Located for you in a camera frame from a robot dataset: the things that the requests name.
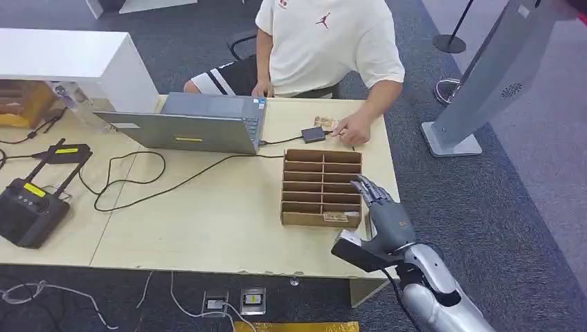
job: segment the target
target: laptop keyboard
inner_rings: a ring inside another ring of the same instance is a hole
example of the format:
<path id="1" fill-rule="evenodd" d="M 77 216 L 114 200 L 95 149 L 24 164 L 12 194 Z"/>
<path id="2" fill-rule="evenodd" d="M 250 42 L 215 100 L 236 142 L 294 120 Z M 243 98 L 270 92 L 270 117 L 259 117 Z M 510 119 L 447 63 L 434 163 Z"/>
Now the laptop keyboard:
<path id="1" fill-rule="evenodd" d="M 257 127 L 259 127 L 259 118 L 255 117 L 246 117 L 242 118 L 244 122 L 244 126 L 246 127 L 246 132 L 249 133 L 249 137 L 252 141 L 255 140 L 255 135 L 257 134 Z"/>

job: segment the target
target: silver laptop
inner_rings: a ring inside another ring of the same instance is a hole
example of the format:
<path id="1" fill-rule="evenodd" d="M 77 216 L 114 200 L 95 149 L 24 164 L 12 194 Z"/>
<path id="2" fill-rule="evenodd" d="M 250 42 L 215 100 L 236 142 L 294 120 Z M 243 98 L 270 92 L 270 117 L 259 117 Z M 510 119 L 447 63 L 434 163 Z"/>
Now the silver laptop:
<path id="1" fill-rule="evenodd" d="M 264 98 L 170 93 L 158 114 L 94 114 L 148 148 L 256 154 L 266 108 Z"/>

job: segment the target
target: jumpman logo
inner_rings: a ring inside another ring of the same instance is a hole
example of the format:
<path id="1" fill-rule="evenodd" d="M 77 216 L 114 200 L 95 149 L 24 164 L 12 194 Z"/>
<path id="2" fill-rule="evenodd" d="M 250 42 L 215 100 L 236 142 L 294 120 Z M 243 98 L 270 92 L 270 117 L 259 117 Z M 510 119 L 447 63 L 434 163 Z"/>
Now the jumpman logo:
<path id="1" fill-rule="evenodd" d="M 320 21 L 317 21 L 316 24 L 324 24 L 326 29 L 328 29 L 328 26 L 326 25 L 326 19 L 328 18 L 329 15 L 330 15 L 330 13 L 328 13 L 328 15 L 326 15 L 326 16 L 322 16 Z"/>

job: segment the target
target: clear plastic bottle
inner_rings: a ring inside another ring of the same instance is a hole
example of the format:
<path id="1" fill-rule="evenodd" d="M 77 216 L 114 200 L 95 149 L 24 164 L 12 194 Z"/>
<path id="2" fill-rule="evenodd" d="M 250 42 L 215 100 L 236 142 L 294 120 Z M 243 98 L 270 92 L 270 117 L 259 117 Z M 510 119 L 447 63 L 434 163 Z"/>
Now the clear plastic bottle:
<path id="1" fill-rule="evenodd" d="M 100 133 L 105 133 L 110 130 L 110 124 L 92 113 L 96 110 L 96 107 L 77 83 L 47 82 L 47 84 L 84 125 L 97 129 Z"/>

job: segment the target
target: gray kiosk stand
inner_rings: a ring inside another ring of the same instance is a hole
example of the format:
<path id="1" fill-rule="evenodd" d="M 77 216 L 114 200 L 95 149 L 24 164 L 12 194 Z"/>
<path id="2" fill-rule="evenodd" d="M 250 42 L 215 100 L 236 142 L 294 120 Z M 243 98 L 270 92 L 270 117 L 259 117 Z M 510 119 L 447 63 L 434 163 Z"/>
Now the gray kiosk stand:
<path id="1" fill-rule="evenodd" d="M 473 133 L 530 89 L 557 21 L 577 18 L 564 0 L 509 0 L 460 80 L 441 80 L 448 107 L 422 133 L 435 157 L 475 156 Z"/>

